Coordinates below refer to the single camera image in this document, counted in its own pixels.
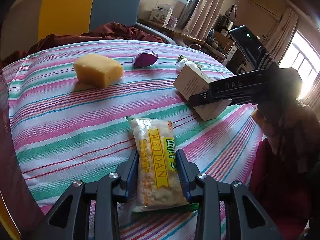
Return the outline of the person right hand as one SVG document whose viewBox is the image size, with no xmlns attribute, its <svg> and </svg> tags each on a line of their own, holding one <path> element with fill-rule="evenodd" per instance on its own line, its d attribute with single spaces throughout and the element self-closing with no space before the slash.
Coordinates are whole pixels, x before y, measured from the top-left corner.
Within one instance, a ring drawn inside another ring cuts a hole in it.
<svg viewBox="0 0 320 240">
<path fill-rule="evenodd" d="M 319 152 L 319 120 L 310 106 L 296 101 L 281 110 L 275 103 L 265 102 L 258 110 L 265 119 L 263 133 L 275 155 L 287 152 L 284 144 L 289 135 L 298 154 Z"/>
</svg>

